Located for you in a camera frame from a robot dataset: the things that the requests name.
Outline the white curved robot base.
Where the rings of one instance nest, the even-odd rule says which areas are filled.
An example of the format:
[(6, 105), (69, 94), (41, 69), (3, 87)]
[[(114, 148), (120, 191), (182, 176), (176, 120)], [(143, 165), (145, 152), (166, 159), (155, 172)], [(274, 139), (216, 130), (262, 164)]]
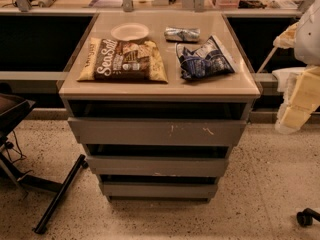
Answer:
[(299, 74), (304, 70), (304, 67), (290, 67), (290, 68), (282, 68), (272, 71), (272, 75), (277, 79), (278, 86), (277, 91), (278, 92), (284, 92), (286, 87), (286, 82), (289, 78), (289, 75), (291, 73), (293, 74)]

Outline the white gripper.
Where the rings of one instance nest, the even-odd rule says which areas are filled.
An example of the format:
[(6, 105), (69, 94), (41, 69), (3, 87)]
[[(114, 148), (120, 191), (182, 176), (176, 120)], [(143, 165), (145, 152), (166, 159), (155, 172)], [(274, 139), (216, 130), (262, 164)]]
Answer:
[[(298, 23), (290, 25), (273, 41), (273, 46), (289, 49), (295, 46)], [(275, 129), (291, 134), (301, 129), (320, 106), (320, 67), (307, 66), (301, 73), (290, 73), (280, 105)]]

